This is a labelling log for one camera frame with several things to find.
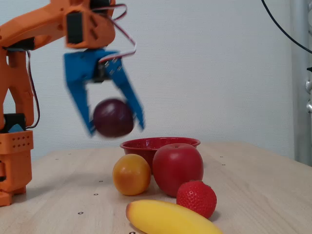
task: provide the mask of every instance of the orange robotic arm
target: orange robotic arm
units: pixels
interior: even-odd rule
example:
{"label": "orange robotic arm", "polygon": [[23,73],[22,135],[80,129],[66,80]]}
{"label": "orange robotic arm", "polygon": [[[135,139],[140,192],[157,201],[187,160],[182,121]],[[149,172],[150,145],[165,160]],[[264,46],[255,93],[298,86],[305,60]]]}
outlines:
{"label": "orange robotic arm", "polygon": [[[26,51],[63,36],[70,48],[109,45],[115,39],[114,25],[93,9],[110,5],[115,5],[115,0],[51,0],[0,26],[0,207],[12,204],[14,194],[25,193],[32,179],[33,132],[25,130],[34,122],[34,93],[26,69]],[[112,16],[113,10],[100,13]],[[16,113],[5,115],[3,103],[8,89]],[[12,132],[16,125],[21,130]]]}
{"label": "orange robotic arm", "polygon": [[[36,50],[63,36],[66,36],[66,46],[70,48],[107,46],[115,39],[114,26],[92,9],[115,3],[115,0],[51,0],[50,4],[0,26],[0,116],[3,116],[4,98],[10,89],[16,112],[25,114],[27,126],[34,121],[33,93],[25,52],[17,54],[14,51]],[[113,10],[105,13],[112,16]],[[0,129],[3,127],[4,120],[0,117]]]}

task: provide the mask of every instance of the orange robot base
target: orange robot base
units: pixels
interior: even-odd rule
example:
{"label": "orange robot base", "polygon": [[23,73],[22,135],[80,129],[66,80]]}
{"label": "orange robot base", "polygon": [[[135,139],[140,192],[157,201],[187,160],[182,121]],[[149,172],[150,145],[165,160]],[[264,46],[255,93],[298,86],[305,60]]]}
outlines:
{"label": "orange robot base", "polygon": [[33,132],[0,134],[0,207],[12,204],[12,196],[26,193],[32,179]]}

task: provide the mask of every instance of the cable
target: cable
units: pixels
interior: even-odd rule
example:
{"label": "cable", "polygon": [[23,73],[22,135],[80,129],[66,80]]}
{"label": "cable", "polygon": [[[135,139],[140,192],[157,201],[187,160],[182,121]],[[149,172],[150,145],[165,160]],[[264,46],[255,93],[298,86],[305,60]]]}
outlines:
{"label": "cable", "polygon": [[38,113],[37,122],[33,126],[26,127],[26,129],[33,129],[33,128],[37,127],[37,125],[39,123],[39,120],[40,120],[40,107],[39,107],[39,101],[38,101],[38,97],[37,97],[37,93],[36,93],[36,89],[35,89],[35,85],[34,85],[33,76],[31,75],[30,52],[29,51],[26,51],[26,52],[27,52],[27,55],[28,55],[28,65],[27,65],[28,71],[27,72],[28,72],[28,77],[29,77],[29,81],[30,81],[30,84],[31,84],[31,89],[32,89],[34,97],[35,97],[37,113]]}
{"label": "cable", "polygon": [[126,9],[117,18],[113,19],[108,15],[103,15],[103,16],[106,17],[131,42],[131,44],[134,46],[134,49],[132,51],[128,51],[128,52],[116,53],[116,54],[105,56],[98,61],[99,63],[103,63],[103,62],[106,62],[108,60],[119,59],[119,58],[122,58],[125,56],[134,55],[137,51],[137,43],[135,42],[135,40],[117,23],[118,20],[124,18],[127,14],[128,8],[127,8],[126,4],[116,4],[116,5],[105,6],[105,7],[101,7],[101,8],[95,8],[95,9],[93,9],[93,11],[97,12],[97,11],[102,11],[102,10],[110,10],[110,9],[115,9],[115,8],[119,8],[119,7],[125,7]]}
{"label": "cable", "polygon": [[301,45],[299,42],[297,42],[295,39],[293,39],[288,33],[286,33],[286,31],[278,24],[278,22],[274,19],[273,15],[271,14],[270,10],[268,9],[268,6],[266,5],[266,3],[264,2],[264,0],[261,0],[263,3],[264,8],[267,10],[269,16],[271,17],[271,19],[273,20],[273,22],[276,24],[276,26],[296,45],[300,46],[302,49],[308,51],[309,53],[312,54],[312,50],[309,50],[307,47],[304,47],[303,45]]}

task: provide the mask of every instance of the plum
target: plum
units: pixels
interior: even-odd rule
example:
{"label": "plum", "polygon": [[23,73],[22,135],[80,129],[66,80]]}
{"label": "plum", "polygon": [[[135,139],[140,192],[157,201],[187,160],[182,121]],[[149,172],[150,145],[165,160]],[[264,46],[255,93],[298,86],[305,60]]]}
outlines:
{"label": "plum", "polygon": [[116,138],[129,134],[134,128],[134,115],[120,99],[100,102],[93,112],[95,129],[104,137]]}

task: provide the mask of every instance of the small orange fruit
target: small orange fruit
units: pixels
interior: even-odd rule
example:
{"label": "small orange fruit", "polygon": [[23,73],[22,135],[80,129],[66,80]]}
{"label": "small orange fruit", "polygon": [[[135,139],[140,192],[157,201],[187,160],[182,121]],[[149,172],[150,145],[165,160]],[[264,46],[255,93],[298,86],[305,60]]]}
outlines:
{"label": "small orange fruit", "polygon": [[118,160],[113,168],[116,189],[127,196],[146,191],[151,182],[151,168],[139,155],[129,154]]}

